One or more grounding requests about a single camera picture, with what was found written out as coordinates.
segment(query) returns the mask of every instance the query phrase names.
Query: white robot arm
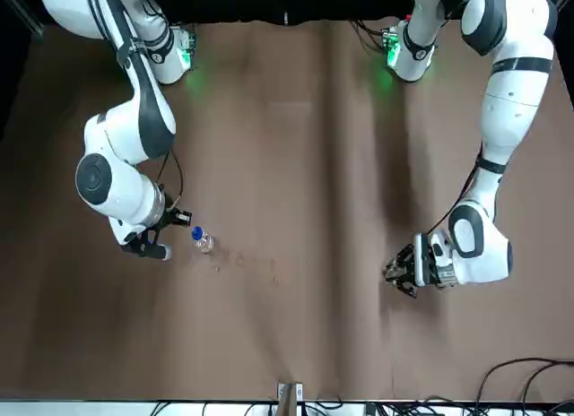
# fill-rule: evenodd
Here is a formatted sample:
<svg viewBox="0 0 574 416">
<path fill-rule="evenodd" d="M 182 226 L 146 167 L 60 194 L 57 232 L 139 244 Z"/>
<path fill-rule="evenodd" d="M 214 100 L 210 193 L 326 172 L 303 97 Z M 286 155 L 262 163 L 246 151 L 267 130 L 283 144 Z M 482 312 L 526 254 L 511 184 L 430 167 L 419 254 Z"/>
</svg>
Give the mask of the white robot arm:
<svg viewBox="0 0 574 416">
<path fill-rule="evenodd" d="M 85 154 L 75 176 L 78 193 L 109 217 L 117 242 L 126 251 L 169 259 L 170 248 L 158 244 L 159 233 L 170 224 L 189 226 L 191 214 L 175 208 L 162 187 L 135 165 L 167 154 L 173 144 L 175 119 L 156 78 L 175 82 L 189 69 L 178 53 L 175 33 L 159 13 L 143 13 L 139 0 L 43 2 L 65 28 L 108 40 L 134 88 L 132 99 L 86 123 Z M 131 3 L 131 11 L 123 2 Z M 149 230 L 155 232 L 153 241 L 148 239 Z"/>
<path fill-rule="evenodd" d="M 394 71 L 403 80 L 424 74 L 444 21 L 440 0 L 415 0 L 411 20 L 399 23 Z M 483 142 L 472 185 L 448 216 L 448 233 L 416 234 L 391 260 L 388 283 L 416 296 L 417 288 L 496 282 L 512 270 L 512 246 L 494 225 L 496 194 L 512 152 L 526 135 L 552 68 L 557 14 L 550 0 L 468 0 L 463 40 L 492 55 L 483 101 Z"/>
</svg>

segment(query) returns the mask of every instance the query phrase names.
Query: black background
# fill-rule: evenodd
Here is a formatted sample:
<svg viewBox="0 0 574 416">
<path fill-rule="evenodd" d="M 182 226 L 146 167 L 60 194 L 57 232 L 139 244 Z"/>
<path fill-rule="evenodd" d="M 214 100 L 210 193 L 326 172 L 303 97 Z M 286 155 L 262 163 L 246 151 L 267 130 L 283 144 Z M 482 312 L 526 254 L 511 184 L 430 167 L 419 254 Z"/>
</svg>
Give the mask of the black background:
<svg viewBox="0 0 574 416">
<path fill-rule="evenodd" d="M 41 22 L 53 23 L 41 0 L 24 0 Z M 314 20 L 378 20 L 394 15 L 403 19 L 413 9 L 412 0 L 157 0 L 171 22 L 251 22 L 260 20 L 283 24 L 283 14 L 289 14 L 289 24 Z M 448 6 L 456 5 L 451 0 Z M 573 4 L 569 3 L 560 13 L 554 42 L 570 98 L 574 95 L 574 51 L 570 45 Z M 9 116 L 18 80 L 26 59 L 30 33 L 12 14 L 4 1 L 0 1 L 0 23 L 4 26 L 7 42 L 0 53 L 4 68 L 3 101 L 0 103 L 0 138 Z"/>
</svg>

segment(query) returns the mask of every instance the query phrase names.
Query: water bottle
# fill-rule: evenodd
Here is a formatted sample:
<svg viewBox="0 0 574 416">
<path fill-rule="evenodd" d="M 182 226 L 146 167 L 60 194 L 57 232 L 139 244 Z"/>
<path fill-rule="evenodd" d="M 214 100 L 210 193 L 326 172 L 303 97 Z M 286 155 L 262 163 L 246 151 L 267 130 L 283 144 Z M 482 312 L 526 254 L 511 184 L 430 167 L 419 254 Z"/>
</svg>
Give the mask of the water bottle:
<svg viewBox="0 0 574 416">
<path fill-rule="evenodd" d="M 191 238 L 194 239 L 196 246 L 201 253 L 207 254 L 213 251 L 215 241 L 211 235 L 205 232 L 200 226 L 195 226 L 191 231 Z"/>
</svg>

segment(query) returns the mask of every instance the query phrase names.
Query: blue bottle cap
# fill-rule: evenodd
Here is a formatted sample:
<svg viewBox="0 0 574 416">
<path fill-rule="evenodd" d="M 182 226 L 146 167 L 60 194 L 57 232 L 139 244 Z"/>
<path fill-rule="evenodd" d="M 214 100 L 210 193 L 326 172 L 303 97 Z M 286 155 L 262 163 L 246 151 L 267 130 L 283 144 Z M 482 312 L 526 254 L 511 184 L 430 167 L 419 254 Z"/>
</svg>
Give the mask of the blue bottle cap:
<svg viewBox="0 0 574 416">
<path fill-rule="evenodd" d="M 191 231 L 191 238 L 193 238 L 195 241 L 199 241 L 203 235 L 204 230 L 202 230 L 200 226 L 194 227 Z"/>
</svg>

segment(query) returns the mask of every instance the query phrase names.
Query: brown table surface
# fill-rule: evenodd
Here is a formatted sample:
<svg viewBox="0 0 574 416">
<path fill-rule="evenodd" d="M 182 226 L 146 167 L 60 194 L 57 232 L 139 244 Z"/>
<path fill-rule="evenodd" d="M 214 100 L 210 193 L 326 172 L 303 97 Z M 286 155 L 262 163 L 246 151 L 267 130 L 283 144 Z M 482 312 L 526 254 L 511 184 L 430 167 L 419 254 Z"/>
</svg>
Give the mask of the brown table surface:
<svg viewBox="0 0 574 416">
<path fill-rule="evenodd" d="M 381 266 L 456 198 L 480 142 L 491 60 L 441 33 L 423 80 L 395 80 L 348 23 L 199 29 L 197 69 L 164 88 L 181 206 L 167 263 L 121 252 L 76 194 L 85 121 L 131 95 L 109 48 L 60 29 L 30 46 L 0 144 L 0 395 L 472 399 L 495 363 L 574 356 L 574 127 L 556 61 L 499 196 L 515 266 L 500 283 L 410 300 Z M 159 161 L 143 169 L 155 176 Z M 163 181 L 173 193 L 173 162 Z M 534 366 L 485 398 L 513 400 Z M 557 368 L 533 400 L 572 395 Z"/>
</svg>

